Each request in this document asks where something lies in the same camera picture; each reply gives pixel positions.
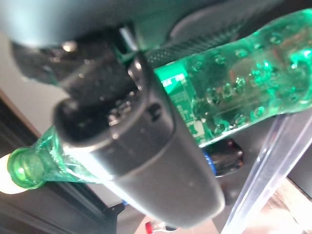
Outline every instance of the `green translucent tube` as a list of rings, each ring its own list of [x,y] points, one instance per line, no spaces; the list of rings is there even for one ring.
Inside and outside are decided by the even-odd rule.
[[[305,110],[312,104],[312,10],[155,73],[200,146],[265,118]],[[66,155],[52,127],[35,145],[14,151],[7,169],[26,189],[45,181],[100,183],[81,156]]]

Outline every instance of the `white light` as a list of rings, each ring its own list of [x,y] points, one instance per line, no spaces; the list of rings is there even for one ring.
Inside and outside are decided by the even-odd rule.
[[[308,58],[309,54],[311,54],[311,50],[306,50],[305,52],[303,52],[304,57]]]

